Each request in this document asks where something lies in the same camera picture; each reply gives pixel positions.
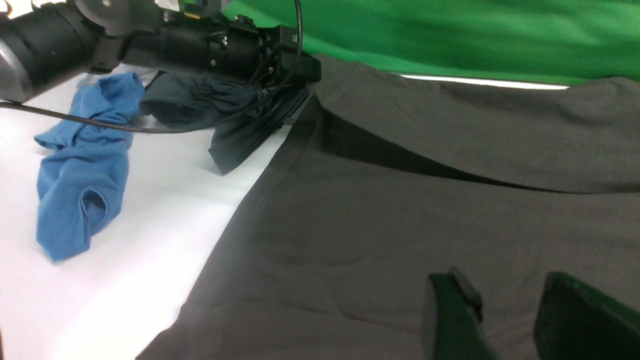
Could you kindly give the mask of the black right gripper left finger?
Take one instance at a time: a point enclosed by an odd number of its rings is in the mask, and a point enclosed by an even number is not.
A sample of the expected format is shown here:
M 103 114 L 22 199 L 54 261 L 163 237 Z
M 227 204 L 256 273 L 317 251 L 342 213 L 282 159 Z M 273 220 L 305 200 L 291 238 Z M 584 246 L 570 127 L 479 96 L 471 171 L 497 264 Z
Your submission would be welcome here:
M 421 327 L 425 360 L 498 360 L 483 331 L 483 299 L 466 275 L 451 266 L 431 273 Z

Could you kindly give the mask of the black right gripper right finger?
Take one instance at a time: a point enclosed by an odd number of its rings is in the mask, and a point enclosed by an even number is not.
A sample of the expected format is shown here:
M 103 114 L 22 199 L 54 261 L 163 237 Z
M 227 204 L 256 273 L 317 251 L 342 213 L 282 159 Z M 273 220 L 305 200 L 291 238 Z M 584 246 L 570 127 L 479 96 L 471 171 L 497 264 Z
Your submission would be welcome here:
M 574 276 L 550 272 L 534 342 L 541 360 L 638 360 L 640 315 Z

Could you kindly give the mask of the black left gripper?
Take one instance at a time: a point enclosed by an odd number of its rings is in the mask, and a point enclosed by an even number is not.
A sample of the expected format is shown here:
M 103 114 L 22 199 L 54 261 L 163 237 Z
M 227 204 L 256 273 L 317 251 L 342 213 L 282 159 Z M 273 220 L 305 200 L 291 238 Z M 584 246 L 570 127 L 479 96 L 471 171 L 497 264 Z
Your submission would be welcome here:
M 253 88 L 311 84 L 322 78 L 320 60 L 298 50 L 295 28 L 257 27 L 247 16 L 229 20 L 213 12 L 160 10 L 159 29 L 128 39 L 122 61 Z

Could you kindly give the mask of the gray left robot arm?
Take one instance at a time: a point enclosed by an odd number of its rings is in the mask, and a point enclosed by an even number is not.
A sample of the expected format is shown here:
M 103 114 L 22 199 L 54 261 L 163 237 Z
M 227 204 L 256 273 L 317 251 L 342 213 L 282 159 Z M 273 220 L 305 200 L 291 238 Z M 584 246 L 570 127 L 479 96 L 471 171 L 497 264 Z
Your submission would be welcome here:
M 298 45 L 299 28 L 260 28 L 198 4 L 183 11 L 153 0 L 68 0 L 1 20 L 1 98 L 23 104 L 88 73 L 121 64 L 270 88 L 322 77 Z

